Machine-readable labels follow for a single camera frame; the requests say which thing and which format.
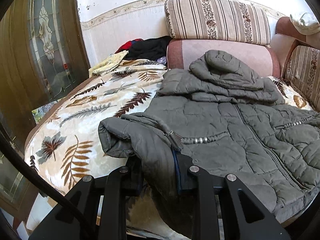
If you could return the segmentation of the grey quilted hooded jacket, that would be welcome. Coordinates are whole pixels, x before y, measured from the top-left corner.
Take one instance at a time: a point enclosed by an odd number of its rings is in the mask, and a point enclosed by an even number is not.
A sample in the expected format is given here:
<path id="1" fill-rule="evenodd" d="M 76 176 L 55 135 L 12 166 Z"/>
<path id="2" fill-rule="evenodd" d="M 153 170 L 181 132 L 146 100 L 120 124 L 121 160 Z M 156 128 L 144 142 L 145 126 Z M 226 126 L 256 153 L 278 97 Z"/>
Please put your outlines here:
<path id="1" fill-rule="evenodd" d="M 225 51 L 166 72 L 144 112 L 104 119 L 98 134 L 107 155 L 141 160 L 161 219 L 185 237 L 191 214 L 173 151 L 236 175 L 293 239 L 319 238 L 319 113 L 288 105 L 271 79 Z"/>

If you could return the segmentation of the black clothing pile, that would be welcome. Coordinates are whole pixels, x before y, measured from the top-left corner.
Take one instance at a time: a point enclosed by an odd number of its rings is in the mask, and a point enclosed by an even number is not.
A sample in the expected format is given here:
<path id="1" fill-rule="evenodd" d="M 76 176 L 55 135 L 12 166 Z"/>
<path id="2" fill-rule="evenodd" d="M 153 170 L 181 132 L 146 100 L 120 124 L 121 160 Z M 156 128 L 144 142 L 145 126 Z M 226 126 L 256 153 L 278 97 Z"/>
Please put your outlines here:
<path id="1" fill-rule="evenodd" d="M 157 61 L 159 58 L 167 55 L 167 47 L 171 40 L 170 36 L 162 36 L 137 41 L 128 49 L 124 60 L 147 59 Z"/>

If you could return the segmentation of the leaf pattern bed blanket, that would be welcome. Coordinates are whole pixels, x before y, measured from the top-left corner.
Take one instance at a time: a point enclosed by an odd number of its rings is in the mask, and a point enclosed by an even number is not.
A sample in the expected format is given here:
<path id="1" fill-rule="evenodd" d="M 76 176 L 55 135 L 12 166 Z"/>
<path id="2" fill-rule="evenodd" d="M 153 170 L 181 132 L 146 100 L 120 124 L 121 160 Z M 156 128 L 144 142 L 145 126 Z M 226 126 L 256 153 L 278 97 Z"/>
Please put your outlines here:
<path id="1" fill-rule="evenodd" d="M 122 113 L 142 113 L 162 86 L 167 70 L 155 62 L 138 61 L 90 79 L 61 100 L 30 132 L 25 161 L 46 182 L 67 194 L 84 176 L 102 177 L 124 165 L 127 158 L 107 155 L 98 127 Z M 130 230 L 162 239 L 188 239 L 161 219 L 151 187 L 126 204 Z"/>

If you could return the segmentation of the yellow cloth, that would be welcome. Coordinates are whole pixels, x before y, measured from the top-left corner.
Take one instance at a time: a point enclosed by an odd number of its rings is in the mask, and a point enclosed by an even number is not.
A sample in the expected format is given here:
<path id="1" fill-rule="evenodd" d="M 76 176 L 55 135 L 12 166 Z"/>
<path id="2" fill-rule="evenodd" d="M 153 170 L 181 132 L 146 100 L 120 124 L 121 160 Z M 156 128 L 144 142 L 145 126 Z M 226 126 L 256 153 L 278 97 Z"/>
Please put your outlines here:
<path id="1" fill-rule="evenodd" d="M 129 53 L 128 50 L 124 50 L 119 53 L 111 54 L 102 62 L 100 62 L 96 66 L 91 67 L 89 69 L 88 71 L 89 77 L 92 77 L 94 75 L 99 75 L 102 73 L 108 73 L 116 69 L 128 53 Z"/>

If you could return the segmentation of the red garment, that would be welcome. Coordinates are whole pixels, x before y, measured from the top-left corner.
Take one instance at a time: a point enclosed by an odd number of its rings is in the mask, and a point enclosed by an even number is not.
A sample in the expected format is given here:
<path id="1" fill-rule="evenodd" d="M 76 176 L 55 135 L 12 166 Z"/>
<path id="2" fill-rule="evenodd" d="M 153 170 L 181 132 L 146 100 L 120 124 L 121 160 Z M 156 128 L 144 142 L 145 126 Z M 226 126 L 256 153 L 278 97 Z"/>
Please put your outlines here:
<path id="1" fill-rule="evenodd" d="M 141 39 L 141 38 L 137 38 L 137 39 L 134 39 L 131 41 L 127 41 L 125 44 L 121 45 L 115 53 L 119 53 L 124 50 L 129 50 L 134 43 L 136 43 L 138 41 L 142 41 L 142 40 L 143 39 Z"/>

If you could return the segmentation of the pink sofa bolster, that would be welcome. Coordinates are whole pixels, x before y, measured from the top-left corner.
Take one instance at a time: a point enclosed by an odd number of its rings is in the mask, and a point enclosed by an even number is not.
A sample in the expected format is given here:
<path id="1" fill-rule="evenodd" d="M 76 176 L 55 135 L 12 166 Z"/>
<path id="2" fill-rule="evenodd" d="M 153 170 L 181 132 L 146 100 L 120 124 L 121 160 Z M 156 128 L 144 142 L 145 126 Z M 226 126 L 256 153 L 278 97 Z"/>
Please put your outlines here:
<path id="1" fill-rule="evenodd" d="M 261 77 L 280 77 L 280 64 L 268 46 L 223 40 L 171 40 L 167 48 L 170 69 L 188 69 L 209 50 L 225 51 L 247 64 Z"/>

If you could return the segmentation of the brown wooden glass door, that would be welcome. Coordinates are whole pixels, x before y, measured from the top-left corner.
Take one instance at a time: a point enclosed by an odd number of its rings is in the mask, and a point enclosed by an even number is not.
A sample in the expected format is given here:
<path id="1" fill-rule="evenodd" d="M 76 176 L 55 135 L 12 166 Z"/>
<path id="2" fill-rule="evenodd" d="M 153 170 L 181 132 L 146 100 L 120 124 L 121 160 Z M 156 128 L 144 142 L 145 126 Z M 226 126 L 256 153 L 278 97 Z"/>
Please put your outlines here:
<path id="1" fill-rule="evenodd" d="M 88 78 L 77 0 L 13 0 L 1 19 L 1 132 L 23 152 L 32 111 Z"/>

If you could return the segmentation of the striped side cushion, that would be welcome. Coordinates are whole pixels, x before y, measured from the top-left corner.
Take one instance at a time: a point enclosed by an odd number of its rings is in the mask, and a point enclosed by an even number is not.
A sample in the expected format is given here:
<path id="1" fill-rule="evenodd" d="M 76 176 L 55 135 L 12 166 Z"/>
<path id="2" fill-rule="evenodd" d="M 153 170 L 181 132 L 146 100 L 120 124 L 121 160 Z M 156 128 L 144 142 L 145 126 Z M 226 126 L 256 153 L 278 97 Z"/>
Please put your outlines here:
<path id="1" fill-rule="evenodd" d="M 285 79 L 319 112 L 319 49 L 297 46 L 287 63 Z"/>

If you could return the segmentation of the striped floral back cushion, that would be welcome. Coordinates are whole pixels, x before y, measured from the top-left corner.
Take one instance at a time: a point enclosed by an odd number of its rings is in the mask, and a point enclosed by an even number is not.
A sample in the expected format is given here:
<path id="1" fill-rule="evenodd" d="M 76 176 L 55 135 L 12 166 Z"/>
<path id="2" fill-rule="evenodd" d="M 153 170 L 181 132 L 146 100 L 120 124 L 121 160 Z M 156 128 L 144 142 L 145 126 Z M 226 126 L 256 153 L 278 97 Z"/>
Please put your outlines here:
<path id="1" fill-rule="evenodd" d="M 169 34 L 174 39 L 223 40 L 268 46 L 267 16 L 255 6 L 231 0 L 167 0 Z"/>

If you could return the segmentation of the white crumpled cloth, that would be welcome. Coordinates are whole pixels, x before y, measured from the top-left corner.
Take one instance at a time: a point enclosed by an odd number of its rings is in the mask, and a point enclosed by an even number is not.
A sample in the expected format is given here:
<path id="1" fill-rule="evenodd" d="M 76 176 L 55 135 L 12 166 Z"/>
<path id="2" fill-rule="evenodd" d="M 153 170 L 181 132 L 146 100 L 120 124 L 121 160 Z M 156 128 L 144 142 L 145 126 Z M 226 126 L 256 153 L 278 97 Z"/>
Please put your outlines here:
<path id="1" fill-rule="evenodd" d="M 319 33 L 319 22 L 314 14 L 305 12 L 299 17 L 291 14 L 290 21 L 295 29 L 302 35 L 310 36 Z"/>

